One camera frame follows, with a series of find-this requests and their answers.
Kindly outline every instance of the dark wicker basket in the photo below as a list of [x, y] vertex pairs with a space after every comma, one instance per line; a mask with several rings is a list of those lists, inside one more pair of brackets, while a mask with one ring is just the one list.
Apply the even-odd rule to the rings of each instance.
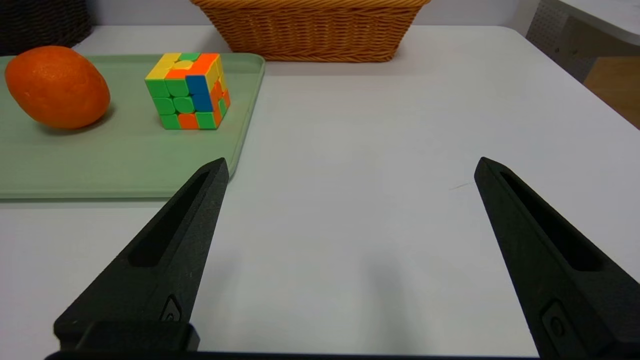
[[0, 0], [0, 56], [45, 45], [72, 47], [91, 28], [86, 0]]

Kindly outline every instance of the puzzle cube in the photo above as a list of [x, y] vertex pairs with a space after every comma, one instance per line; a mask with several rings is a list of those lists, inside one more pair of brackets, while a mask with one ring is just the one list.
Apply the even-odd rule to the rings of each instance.
[[220, 54], [164, 54], [145, 82], [165, 129], [217, 129], [231, 105]]

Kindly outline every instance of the white wall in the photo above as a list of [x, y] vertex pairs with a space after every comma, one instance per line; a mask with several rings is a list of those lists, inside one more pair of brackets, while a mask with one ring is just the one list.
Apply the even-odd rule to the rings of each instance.
[[[539, 0], [432, 0], [419, 25], [503, 25], [526, 33]], [[199, 25], [207, 17], [188, 0], [88, 0], [101, 25]]]

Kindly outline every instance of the green sticker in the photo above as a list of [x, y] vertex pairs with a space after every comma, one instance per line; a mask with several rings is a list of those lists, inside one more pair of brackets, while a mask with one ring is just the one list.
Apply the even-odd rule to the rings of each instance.
[[167, 90], [169, 90], [169, 94], [173, 96], [189, 95], [189, 88], [185, 79], [165, 79], [164, 83]]
[[220, 113], [222, 114], [222, 117], [225, 117], [225, 115], [227, 114], [227, 104], [225, 104], [225, 100], [220, 99], [220, 101], [218, 101], [218, 106], [220, 107]]
[[196, 61], [200, 57], [200, 53], [182, 53], [180, 54], [180, 61], [189, 60]]
[[176, 130], [180, 129], [180, 122], [178, 121], [178, 115], [160, 115], [160, 121], [165, 129]]
[[195, 108], [193, 107], [193, 100], [190, 96], [187, 97], [174, 97], [173, 105], [179, 113], [190, 114], [193, 113]]
[[169, 97], [169, 90], [166, 89], [163, 79], [146, 79], [145, 83], [151, 97]]
[[158, 114], [160, 115], [171, 115], [175, 113], [175, 108], [173, 107], [173, 101], [168, 97], [155, 97], [153, 98], [154, 105], [158, 110]]
[[213, 113], [196, 112], [196, 119], [198, 120], [200, 129], [216, 129], [216, 121], [213, 118]]

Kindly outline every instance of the tray rim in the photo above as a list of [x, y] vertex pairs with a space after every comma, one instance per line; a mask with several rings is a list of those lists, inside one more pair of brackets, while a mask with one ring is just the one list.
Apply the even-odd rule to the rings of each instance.
[[[221, 56], [234, 56], [241, 55], [249, 58], [253, 58], [258, 64], [259, 69], [255, 74], [258, 76], [258, 80], [254, 86], [252, 92], [252, 101], [247, 107], [245, 121], [240, 131], [239, 140], [236, 142], [236, 146], [233, 150], [233, 156], [230, 161], [227, 162], [229, 170], [229, 181], [232, 180], [236, 173], [237, 163], [242, 153], [246, 134], [248, 132], [249, 124], [253, 117], [253, 111], [255, 109], [255, 103], [260, 93], [262, 86], [262, 80], [264, 79], [264, 72], [266, 67], [266, 60], [253, 53], [219, 53]], [[93, 62], [94, 59], [108, 59], [108, 58], [148, 58], [149, 56], [162, 56], [158, 53], [148, 54], [106, 54], [106, 55], [88, 55], [85, 56], [88, 60]], [[0, 65], [6, 65], [15, 56], [0, 56]], [[116, 190], [105, 189], [101, 191], [85, 191], [85, 192], [68, 192], [68, 190], [62, 190], [57, 193], [51, 193], [51, 190], [28, 190], [28, 191], [12, 191], [7, 192], [0, 188], [0, 203], [4, 202], [36, 202], [36, 201], [64, 201], [64, 200], [81, 200], [81, 201], [150, 201], [150, 200], [162, 200], [171, 197], [178, 189], [170, 190], [167, 188], [149, 188], [148, 190]]]

